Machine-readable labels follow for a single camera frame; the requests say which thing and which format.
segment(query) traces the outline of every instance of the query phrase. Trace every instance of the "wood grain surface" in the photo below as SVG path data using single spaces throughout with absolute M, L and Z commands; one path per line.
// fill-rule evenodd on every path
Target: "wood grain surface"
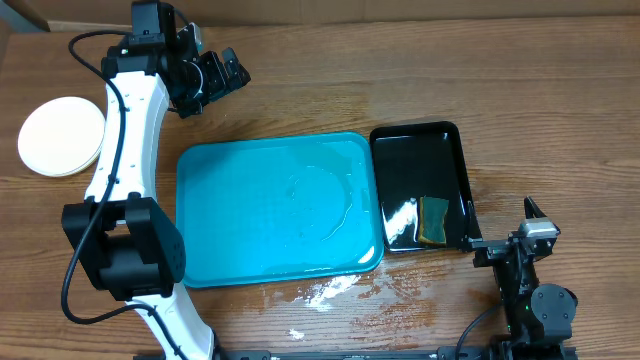
M 562 228 L 543 283 L 580 299 L 569 345 L 581 359 L 640 353 L 640 18 L 597 17 L 206 29 L 251 72 L 241 91 L 160 137 L 160 205 L 175 212 L 178 157 L 198 143 L 455 122 L 479 221 L 502 238 L 532 195 Z M 135 314 L 92 326 L 63 316 L 59 293 L 72 249 L 62 206 L 79 202 L 93 168 L 44 178 L 20 161 L 27 115 L 64 95 L 105 106 L 101 81 L 74 62 L 73 34 L 12 35 L 0 74 L 0 357 L 127 359 L 160 348 Z M 99 63 L 117 38 L 85 41 Z M 491 269 L 455 251 L 387 255 L 373 272 L 191 291 L 229 349 L 320 351 L 455 344 L 495 303 Z M 71 307 L 112 309 L 76 272 Z M 503 333 L 495 316 L 470 343 Z

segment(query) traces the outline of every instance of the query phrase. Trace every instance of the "blue plastic tray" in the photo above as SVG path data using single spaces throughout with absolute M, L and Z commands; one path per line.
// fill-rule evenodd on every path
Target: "blue plastic tray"
M 197 145 L 177 188 L 187 286 L 364 272 L 382 259 L 371 153 L 356 133 Z

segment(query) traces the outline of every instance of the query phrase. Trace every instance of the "black cable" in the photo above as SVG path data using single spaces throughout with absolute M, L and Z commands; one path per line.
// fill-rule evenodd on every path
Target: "black cable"
M 109 177 L 108 177 L 107 187 L 104 191 L 104 195 L 102 195 L 102 199 L 98 204 L 98 208 L 96 209 L 95 213 L 89 220 L 89 225 L 87 225 L 87 228 L 82 233 L 82 237 L 80 238 L 80 241 L 78 242 L 78 246 L 73 252 L 73 256 L 71 257 L 71 261 L 69 262 L 69 267 L 67 268 L 67 272 L 65 274 L 64 281 L 62 283 L 62 292 L 60 295 L 60 304 L 62 306 L 62 312 L 65 314 L 65 316 L 69 320 L 73 321 L 76 324 L 89 325 L 89 324 L 95 324 L 97 322 L 112 318 L 116 315 L 122 314 L 123 312 L 129 311 L 129 310 L 135 310 L 135 309 L 146 310 L 149 313 L 149 316 L 153 316 L 153 318 L 158 323 L 160 330 L 162 330 L 162 333 L 166 337 L 167 342 L 173 349 L 174 355 L 179 356 L 183 360 L 187 360 L 187 357 L 184 355 L 180 347 L 175 343 L 175 341 L 171 337 L 171 334 L 169 333 L 167 326 L 162 321 L 162 318 L 160 318 L 160 315 L 158 314 L 158 312 L 154 307 L 151 307 L 146 304 L 131 304 L 131 305 L 126 305 L 116 310 L 110 311 L 106 314 L 93 317 L 93 318 L 79 318 L 71 312 L 71 309 L 69 309 L 69 301 L 68 301 L 69 287 L 71 286 L 71 279 L 73 277 L 73 272 L 78 263 L 78 259 L 80 258 L 80 254 L 82 253 L 82 249 L 84 248 L 87 242 L 87 239 L 89 238 L 89 234 L 91 233 L 91 231 L 93 231 L 93 228 L 96 226 L 96 222 L 98 221 L 98 219 L 101 218 L 102 212 L 104 211 L 104 207 L 107 201 L 109 200 L 109 197 L 111 196 L 111 191 L 113 190 L 113 186 L 116 183 L 116 175 L 118 173 L 118 166 L 120 165 L 120 157 L 122 156 L 122 147 L 124 145 L 124 134 L 125 134 L 125 128 L 126 128 L 127 108 L 124 104 L 124 99 L 122 98 L 122 94 L 120 94 L 120 91 L 118 90 L 118 88 L 113 84 L 113 82 L 109 78 L 107 78 L 100 70 L 96 69 L 93 65 L 89 64 L 84 59 L 82 59 L 75 52 L 73 48 L 78 41 L 89 38 L 89 37 L 98 36 L 98 35 L 128 36 L 130 35 L 130 33 L 125 31 L 117 31 L 117 30 L 100 30 L 100 31 L 92 31 L 85 34 L 81 34 L 74 37 L 69 42 L 69 53 L 71 53 L 71 56 L 73 56 L 74 59 L 76 59 L 80 64 L 84 65 L 87 69 L 91 70 L 94 74 L 98 75 L 102 80 L 104 80 L 107 83 L 107 85 L 109 85 L 111 90 L 113 90 L 113 93 L 116 95 L 116 98 L 118 99 L 118 105 L 119 105 L 119 111 L 120 111 L 120 132 L 118 134 L 118 144 L 116 145 L 116 152 L 113 159 L 113 166 L 111 167 L 111 173 L 109 174 Z
M 516 243 L 513 249 L 516 251 L 516 261 L 518 262 L 518 275 L 516 277 L 516 284 L 518 284 L 518 289 L 516 290 L 517 292 L 514 295 L 513 299 L 515 301 L 518 295 L 520 295 L 520 285 L 522 285 L 522 259 L 520 258 L 520 243 Z
M 462 333 L 462 336 L 460 336 L 460 339 L 458 340 L 458 344 L 456 345 L 456 351 L 455 351 L 455 360 L 460 360 L 460 350 L 462 349 L 462 343 L 464 343 L 464 339 L 467 337 L 467 335 L 469 335 L 469 333 L 471 332 L 471 330 L 473 330 L 473 328 L 478 325 L 482 320 L 484 320 L 487 316 L 493 314 L 496 310 L 498 310 L 500 307 L 502 306 L 502 304 L 497 304 L 494 305 L 493 307 L 491 307 L 490 309 L 486 310 L 485 312 L 483 312 L 482 314 L 480 314 L 480 316 L 478 316 L 475 320 L 473 320 L 473 322 L 471 322 L 471 324 L 469 324 L 469 326 L 467 326 L 467 328 L 464 330 L 464 332 Z

